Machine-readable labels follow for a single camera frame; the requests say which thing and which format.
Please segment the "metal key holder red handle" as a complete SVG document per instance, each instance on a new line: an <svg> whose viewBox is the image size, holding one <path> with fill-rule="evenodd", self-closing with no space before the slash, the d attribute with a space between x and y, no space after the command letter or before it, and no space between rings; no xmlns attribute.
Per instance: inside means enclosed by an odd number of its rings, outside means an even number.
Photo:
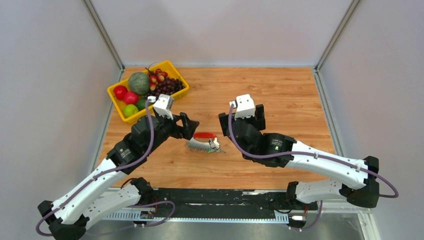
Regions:
<svg viewBox="0 0 424 240"><path fill-rule="evenodd" d="M186 145L189 149L208 153L207 150L221 148L218 137L210 132L195 132Z"/></svg>

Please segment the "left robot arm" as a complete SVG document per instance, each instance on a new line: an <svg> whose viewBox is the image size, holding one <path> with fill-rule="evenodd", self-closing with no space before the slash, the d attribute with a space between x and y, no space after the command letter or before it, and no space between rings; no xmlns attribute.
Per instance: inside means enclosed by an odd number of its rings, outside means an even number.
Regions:
<svg viewBox="0 0 424 240"><path fill-rule="evenodd" d="M111 213L128 206L147 207L152 203L153 193L142 177L122 190L105 197L101 195L145 163L168 138L190 140L200 124L184 112L175 115L157 107L153 111L133 124L130 133L116 143L100 165L77 186L54 201L44 200L38 205L42 218L35 230L40 236L79 240Z"/></svg>

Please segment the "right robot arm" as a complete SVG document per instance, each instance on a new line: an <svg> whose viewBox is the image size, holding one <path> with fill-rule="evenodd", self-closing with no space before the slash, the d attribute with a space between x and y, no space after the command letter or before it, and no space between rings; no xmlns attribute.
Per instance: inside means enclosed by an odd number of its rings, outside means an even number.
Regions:
<svg viewBox="0 0 424 240"><path fill-rule="evenodd" d="M362 208L375 208L380 198L377 182L379 159L346 158L321 151L293 137L264 133L264 107L255 107L254 115L235 119L234 114L218 115L222 133L241 152L242 157L270 168L294 168L326 176L316 182L289 182L285 201L292 209L321 200L345 200Z"/></svg>

